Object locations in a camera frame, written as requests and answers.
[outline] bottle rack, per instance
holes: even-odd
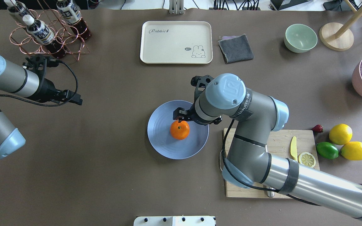
[[[51,28],[56,36],[58,43],[62,45],[61,48],[66,50],[66,54],[72,55],[76,61],[79,61],[82,54],[89,53],[89,48],[86,46],[85,40],[80,36],[83,33],[78,31],[75,27],[69,26],[64,20],[58,10],[47,9],[38,14],[34,10],[29,10],[34,18],[42,20],[48,27]],[[36,54],[50,54],[48,50],[40,45],[31,35],[26,32],[26,27],[22,24],[16,23],[19,27],[13,30],[9,36],[10,42],[19,47],[19,50],[28,55]]]

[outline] rabbit illustration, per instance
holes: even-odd
[[[205,50],[203,46],[194,46],[194,50],[192,51],[193,58],[205,58]]]

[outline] mint green bowl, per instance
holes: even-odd
[[[287,28],[284,44],[294,53],[305,53],[318,43],[314,30],[304,24],[293,24]]]

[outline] strawberry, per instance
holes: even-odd
[[[318,124],[318,125],[314,126],[311,130],[313,132],[316,132],[316,133],[322,133],[323,132],[323,126]]]

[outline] robotic arm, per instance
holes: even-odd
[[[362,221],[362,185],[329,175],[265,152],[270,131],[283,128],[288,107],[271,96],[246,88],[231,73],[196,76],[195,101],[189,110],[178,108],[174,120],[207,125],[227,115],[239,121],[230,151],[225,159],[223,177],[243,188],[253,182],[273,187],[290,195],[336,210]]]
[[[58,66],[58,60],[42,55],[26,59],[27,62],[23,63],[23,67],[20,67],[0,56],[0,90],[39,103],[47,101],[58,103],[55,106],[66,102],[82,105],[82,99],[76,90],[75,92],[58,90],[50,80],[44,78],[46,67]],[[22,134],[0,110],[0,159],[8,156],[24,144],[25,139]]]

